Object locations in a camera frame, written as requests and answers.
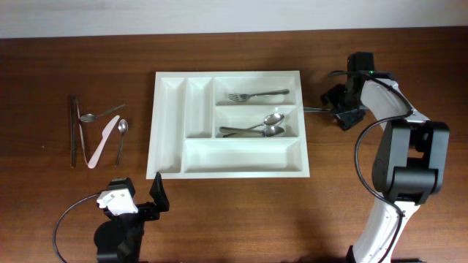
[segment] pink object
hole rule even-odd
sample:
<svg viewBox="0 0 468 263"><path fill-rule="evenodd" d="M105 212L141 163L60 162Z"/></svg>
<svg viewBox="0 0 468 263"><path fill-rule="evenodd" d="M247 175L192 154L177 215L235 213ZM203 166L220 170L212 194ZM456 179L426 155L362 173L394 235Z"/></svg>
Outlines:
<svg viewBox="0 0 468 263"><path fill-rule="evenodd" d="M101 157L102 150L104 149L105 142L107 141L110 132L113 130L114 126L116 125L117 121L119 120L120 116L117 115L114 117L109 123L106 125L106 127L102 130L102 140L97 146L96 151L94 151L93 156L89 160L88 163L88 168L93 169L96 167L97 162L99 161L99 157Z"/></svg>

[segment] fork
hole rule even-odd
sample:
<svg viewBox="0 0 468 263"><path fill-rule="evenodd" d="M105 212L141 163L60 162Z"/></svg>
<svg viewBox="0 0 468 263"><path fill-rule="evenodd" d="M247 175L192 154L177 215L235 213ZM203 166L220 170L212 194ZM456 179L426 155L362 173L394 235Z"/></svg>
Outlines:
<svg viewBox="0 0 468 263"><path fill-rule="evenodd" d="M269 92L263 92L259 94L228 94L227 98L234 101L234 102L246 102L253 96L267 96L267 95L286 95L289 94L290 90L289 89L284 89L280 91L269 91Z"/></svg>

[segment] brown table surface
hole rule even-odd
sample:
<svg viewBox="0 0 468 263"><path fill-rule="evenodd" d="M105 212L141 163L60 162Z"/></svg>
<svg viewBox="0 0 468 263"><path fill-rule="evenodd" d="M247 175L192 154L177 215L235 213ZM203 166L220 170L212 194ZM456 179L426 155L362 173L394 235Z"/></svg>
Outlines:
<svg viewBox="0 0 468 263"><path fill-rule="evenodd" d="M58 262L51 245L59 216L73 202L131 177L136 202L151 200L145 179L154 73L300 70L305 106L344 78L349 54L375 52L413 105L450 129L444 186L411 218L393 258L465 262L468 258L468 28L406 28L0 40L0 262ZM69 108L120 110L129 121L121 166L113 132L96 169L78 151L69 166ZM112 115L85 125L95 149ZM146 224L141 260L150 262L307 262L340 257L359 238L373 197L355 174L354 143L364 121L342 131L307 113L310 178L165 180L170 211ZM370 179L382 136L364 141ZM106 221L94 202L77 207L58 231L69 262L95 261L94 231Z"/></svg>

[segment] white background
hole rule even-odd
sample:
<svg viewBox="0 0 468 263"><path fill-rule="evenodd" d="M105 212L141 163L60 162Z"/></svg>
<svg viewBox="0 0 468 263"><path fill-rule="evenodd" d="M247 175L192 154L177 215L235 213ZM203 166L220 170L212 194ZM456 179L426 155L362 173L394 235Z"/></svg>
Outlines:
<svg viewBox="0 0 468 263"><path fill-rule="evenodd" d="M0 38L468 25L468 0L0 0Z"/></svg>

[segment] cutlery organizer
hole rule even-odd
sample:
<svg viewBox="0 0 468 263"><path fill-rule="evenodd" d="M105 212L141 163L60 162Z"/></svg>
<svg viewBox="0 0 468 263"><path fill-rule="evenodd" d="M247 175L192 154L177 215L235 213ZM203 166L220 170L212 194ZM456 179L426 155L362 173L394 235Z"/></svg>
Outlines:
<svg viewBox="0 0 468 263"><path fill-rule="evenodd" d="M289 94L227 98L284 88ZM272 113L285 116L283 137L219 132ZM309 177L299 72L157 72L146 178L156 172L164 179Z"/></svg>

